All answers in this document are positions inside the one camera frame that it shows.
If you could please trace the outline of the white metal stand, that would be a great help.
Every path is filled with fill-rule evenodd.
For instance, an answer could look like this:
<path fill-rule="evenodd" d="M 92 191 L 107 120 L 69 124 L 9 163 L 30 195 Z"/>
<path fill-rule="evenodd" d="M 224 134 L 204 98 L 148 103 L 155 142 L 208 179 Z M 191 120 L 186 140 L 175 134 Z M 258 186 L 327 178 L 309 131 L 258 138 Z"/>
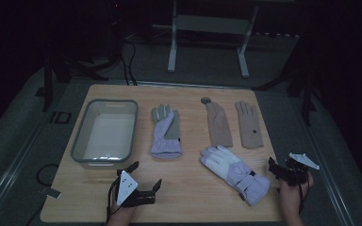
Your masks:
<path fill-rule="evenodd" d="M 249 77 L 250 73 L 248 70 L 245 52 L 248 46 L 248 41 L 253 33 L 253 27 L 258 11 L 259 6 L 255 6 L 249 19 L 231 19 L 179 14 L 177 12 L 177 0 L 173 0 L 172 42 L 170 47 L 167 71 L 170 73 L 173 73 L 175 71 L 177 57 L 177 31 L 187 30 L 197 32 L 242 35 L 244 40 L 241 46 L 237 48 L 237 56 L 241 76 L 244 78 Z"/>

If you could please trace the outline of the black stand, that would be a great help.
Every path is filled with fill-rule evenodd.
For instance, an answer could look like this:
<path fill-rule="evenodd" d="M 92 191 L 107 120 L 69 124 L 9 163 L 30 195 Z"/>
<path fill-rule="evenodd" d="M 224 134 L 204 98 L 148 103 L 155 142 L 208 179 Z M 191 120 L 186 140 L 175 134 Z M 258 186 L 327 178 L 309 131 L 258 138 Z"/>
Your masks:
<path fill-rule="evenodd" d="M 55 69 L 64 70 L 66 63 L 72 67 L 75 67 L 77 70 L 81 71 L 83 74 L 89 78 L 92 78 L 93 80 L 107 81 L 105 77 L 94 73 L 92 70 L 83 66 L 74 59 L 71 59 L 69 56 L 66 56 L 62 53 L 48 54 L 44 58 L 43 86 L 36 92 L 36 96 L 42 97 L 44 100 L 42 109 L 43 112 L 48 111 L 50 104 L 53 101 L 53 71 Z"/>
<path fill-rule="evenodd" d="M 316 110 L 311 102 L 314 79 L 314 62 L 310 59 L 312 53 L 313 48 L 308 38 L 301 36 L 291 51 L 280 75 L 264 85 L 253 87 L 253 90 L 266 90 L 289 80 L 288 97 L 297 97 L 299 94 L 303 94 L 302 118 L 307 126 L 310 125 L 310 112 Z"/>

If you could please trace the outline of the clear plastic bin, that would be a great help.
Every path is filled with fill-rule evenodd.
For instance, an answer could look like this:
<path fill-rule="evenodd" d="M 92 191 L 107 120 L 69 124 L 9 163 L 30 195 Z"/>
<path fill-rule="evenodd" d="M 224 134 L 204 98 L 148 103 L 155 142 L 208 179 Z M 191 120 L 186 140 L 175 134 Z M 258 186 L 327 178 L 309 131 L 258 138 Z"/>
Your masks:
<path fill-rule="evenodd" d="M 133 100 L 88 102 L 71 150 L 84 168 L 122 168 L 131 161 L 139 106 Z"/>

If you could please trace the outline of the plain beige knit glove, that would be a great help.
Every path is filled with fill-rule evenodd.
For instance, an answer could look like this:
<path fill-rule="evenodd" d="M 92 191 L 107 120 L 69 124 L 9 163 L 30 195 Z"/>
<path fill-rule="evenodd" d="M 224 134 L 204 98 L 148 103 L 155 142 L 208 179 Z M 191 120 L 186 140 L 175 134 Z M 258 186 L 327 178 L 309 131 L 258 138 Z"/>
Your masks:
<path fill-rule="evenodd" d="M 232 147 L 233 140 L 224 109 L 215 102 L 206 104 L 209 137 L 212 146 Z"/>

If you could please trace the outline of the purple glove with grey palm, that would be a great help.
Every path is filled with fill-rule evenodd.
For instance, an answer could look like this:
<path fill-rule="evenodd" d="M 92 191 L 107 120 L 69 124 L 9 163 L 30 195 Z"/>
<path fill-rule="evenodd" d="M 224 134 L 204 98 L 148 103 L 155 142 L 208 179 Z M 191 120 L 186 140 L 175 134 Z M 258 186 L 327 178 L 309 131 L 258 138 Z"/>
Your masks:
<path fill-rule="evenodd" d="M 151 111 L 155 125 L 150 154 L 159 159 L 173 159 L 182 155 L 178 111 L 170 105 L 160 105 Z"/>

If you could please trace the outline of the person's left hand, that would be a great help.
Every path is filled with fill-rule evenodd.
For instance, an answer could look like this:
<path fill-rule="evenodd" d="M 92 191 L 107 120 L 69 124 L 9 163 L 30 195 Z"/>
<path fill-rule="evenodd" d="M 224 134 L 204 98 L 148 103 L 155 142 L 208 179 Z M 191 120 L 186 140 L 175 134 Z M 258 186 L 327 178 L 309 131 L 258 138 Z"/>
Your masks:
<path fill-rule="evenodd" d="M 117 207 L 110 215 L 109 222 L 128 223 L 135 210 L 136 207 Z"/>

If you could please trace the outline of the beige knit glove with button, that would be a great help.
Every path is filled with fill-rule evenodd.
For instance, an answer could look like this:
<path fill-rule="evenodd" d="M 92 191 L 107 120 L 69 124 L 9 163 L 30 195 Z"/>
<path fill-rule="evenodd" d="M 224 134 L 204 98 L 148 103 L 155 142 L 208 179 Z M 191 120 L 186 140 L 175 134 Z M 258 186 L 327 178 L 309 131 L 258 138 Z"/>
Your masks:
<path fill-rule="evenodd" d="M 263 146 L 263 139 L 255 105 L 248 102 L 236 102 L 239 117 L 239 134 L 244 148 L 254 149 Z"/>

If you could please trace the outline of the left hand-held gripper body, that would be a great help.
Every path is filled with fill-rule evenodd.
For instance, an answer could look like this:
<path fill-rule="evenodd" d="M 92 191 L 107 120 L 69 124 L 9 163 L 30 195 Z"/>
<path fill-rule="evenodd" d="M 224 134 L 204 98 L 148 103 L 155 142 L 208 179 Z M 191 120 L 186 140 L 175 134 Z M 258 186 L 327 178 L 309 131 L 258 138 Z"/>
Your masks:
<path fill-rule="evenodd" d="M 156 186 L 151 190 L 139 190 L 138 182 L 126 170 L 120 170 L 110 187 L 110 203 L 118 207 L 136 207 L 156 202 Z"/>

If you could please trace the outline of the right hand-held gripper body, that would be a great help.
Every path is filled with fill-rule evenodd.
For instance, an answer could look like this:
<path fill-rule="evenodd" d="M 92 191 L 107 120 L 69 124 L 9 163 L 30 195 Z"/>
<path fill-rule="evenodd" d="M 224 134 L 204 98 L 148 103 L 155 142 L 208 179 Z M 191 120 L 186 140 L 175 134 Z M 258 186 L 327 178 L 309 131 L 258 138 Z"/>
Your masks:
<path fill-rule="evenodd" d="M 286 181 L 289 186 L 301 185 L 307 181 L 309 169 L 319 170 L 320 166 L 305 153 L 290 153 L 280 178 Z"/>

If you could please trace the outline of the purple and white ski glove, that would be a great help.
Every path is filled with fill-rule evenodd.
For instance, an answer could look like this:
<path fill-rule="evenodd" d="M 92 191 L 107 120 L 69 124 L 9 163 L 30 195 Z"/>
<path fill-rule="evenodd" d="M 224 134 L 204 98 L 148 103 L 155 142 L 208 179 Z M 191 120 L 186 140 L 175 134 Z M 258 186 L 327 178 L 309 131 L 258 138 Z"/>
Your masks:
<path fill-rule="evenodd" d="M 255 173 L 233 152 L 219 145 L 201 151 L 201 163 L 233 187 L 249 205 L 256 205 L 267 194 L 270 180 Z"/>

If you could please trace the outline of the person's right hand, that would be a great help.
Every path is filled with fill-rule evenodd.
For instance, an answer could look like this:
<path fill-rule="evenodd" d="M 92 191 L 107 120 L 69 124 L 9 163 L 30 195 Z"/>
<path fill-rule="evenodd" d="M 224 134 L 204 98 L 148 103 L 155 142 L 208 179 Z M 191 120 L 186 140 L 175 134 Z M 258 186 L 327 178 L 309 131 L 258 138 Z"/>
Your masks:
<path fill-rule="evenodd" d="M 307 181 L 299 186 L 289 186 L 284 180 L 280 180 L 280 205 L 285 216 L 300 216 L 301 204 L 304 202 L 314 180 L 309 172 Z"/>

